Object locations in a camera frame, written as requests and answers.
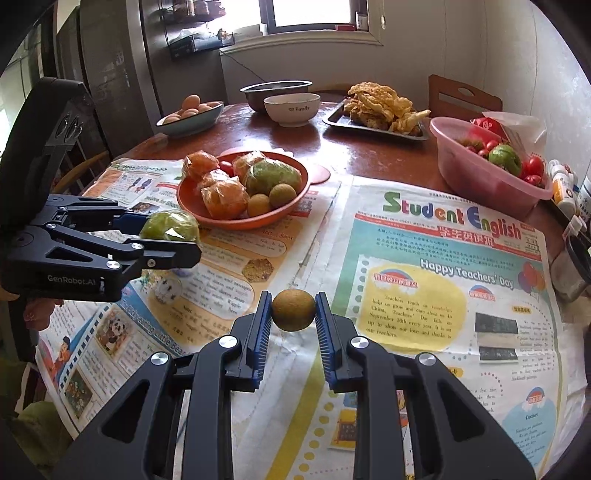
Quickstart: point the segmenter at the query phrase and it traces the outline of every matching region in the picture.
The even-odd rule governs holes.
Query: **brown round fruit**
[[[181,108],[183,110],[188,110],[190,108],[197,108],[201,104],[201,99],[199,95],[189,95],[185,100],[183,100],[183,104]]]
[[[316,316],[314,297],[304,290],[290,288],[280,292],[271,303],[273,322],[285,332],[298,332]]]
[[[271,204],[269,197],[263,193],[257,193],[248,200],[248,216],[258,217],[271,211]]]
[[[164,119],[164,122],[162,122],[162,124],[163,125],[171,124],[172,122],[176,122],[176,121],[178,121],[180,119],[181,118],[176,113],[172,113],[171,115],[169,115],[168,117],[166,117]]]
[[[291,185],[280,183],[269,192],[269,201],[273,208],[283,207],[297,197],[297,193]]]

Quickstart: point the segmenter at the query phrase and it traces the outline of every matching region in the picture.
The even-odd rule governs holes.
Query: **fruit bowl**
[[[221,155],[217,159],[220,162],[227,161],[231,163],[237,157],[241,157],[242,155],[245,155],[249,152],[250,151],[247,150],[244,152]],[[203,203],[201,194],[195,194],[197,182],[189,177],[185,177],[178,186],[178,204],[183,210],[192,213],[199,224],[211,228],[220,228],[224,230],[253,230],[255,228],[270,225],[271,223],[281,220],[283,217],[287,216],[291,211],[293,211],[296,208],[297,203],[306,195],[306,193],[308,193],[308,190],[310,189],[310,178],[306,167],[298,162],[295,158],[269,151],[263,151],[262,153],[268,158],[280,160],[283,163],[287,163],[288,165],[291,165],[300,171],[303,187],[295,199],[293,199],[290,203],[287,203],[278,209],[272,210],[269,213],[265,213],[264,215],[259,215],[256,217],[238,218],[236,220],[216,220],[209,215],[209,212]]]

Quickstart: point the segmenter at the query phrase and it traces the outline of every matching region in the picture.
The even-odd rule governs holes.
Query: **white wall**
[[[304,79],[319,87],[384,83],[418,108],[427,107],[427,79],[432,73],[482,83],[482,1],[392,0],[384,2],[384,8],[383,47],[304,43],[247,50],[232,57],[267,82]],[[222,56],[222,63],[229,101],[243,102],[240,88],[261,80],[227,56]]]
[[[552,23],[529,0],[485,0],[485,12],[483,90],[499,96],[506,111],[543,118],[546,157],[569,163],[582,183],[591,156],[587,77]]]

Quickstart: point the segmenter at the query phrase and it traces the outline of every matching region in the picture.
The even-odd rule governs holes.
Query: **green fruit in plastic wrap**
[[[518,177],[521,174],[521,159],[517,152],[510,145],[497,145],[488,154],[488,161],[497,167],[504,168],[506,171]]]
[[[271,189],[287,183],[296,192],[301,190],[301,173],[298,169],[279,160],[266,159],[254,164],[246,174],[245,186],[250,196],[257,193],[269,195]]]
[[[194,242],[199,240],[199,224],[195,217],[182,210],[156,212],[148,217],[140,238]]]

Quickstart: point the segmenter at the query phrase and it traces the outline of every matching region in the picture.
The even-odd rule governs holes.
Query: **cartoon panda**
[[[162,278],[154,289],[154,296],[160,303],[173,303],[183,293],[183,286],[178,278]]]

